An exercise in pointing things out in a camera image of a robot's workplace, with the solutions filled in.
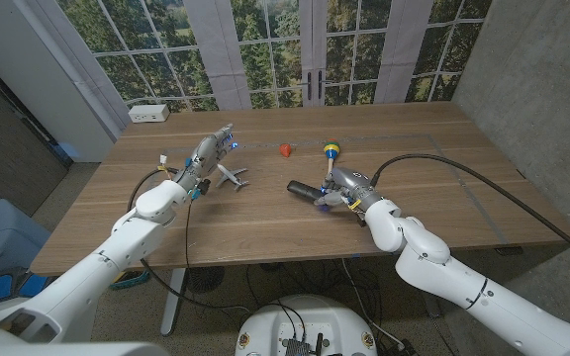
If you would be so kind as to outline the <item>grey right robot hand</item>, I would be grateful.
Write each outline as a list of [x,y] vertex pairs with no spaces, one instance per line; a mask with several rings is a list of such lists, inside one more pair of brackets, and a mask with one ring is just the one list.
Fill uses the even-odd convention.
[[327,174],[322,190],[325,192],[314,201],[316,206],[338,206],[346,204],[366,212],[382,196],[371,185],[370,179],[353,169],[334,167]]

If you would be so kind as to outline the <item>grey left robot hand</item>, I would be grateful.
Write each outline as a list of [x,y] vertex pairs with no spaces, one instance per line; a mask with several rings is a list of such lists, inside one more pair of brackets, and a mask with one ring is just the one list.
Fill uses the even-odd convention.
[[228,124],[203,138],[193,150],[188,166],[177,173],[172,181],[186,191],[196,188],[233,149],[233,127],[233,124]]

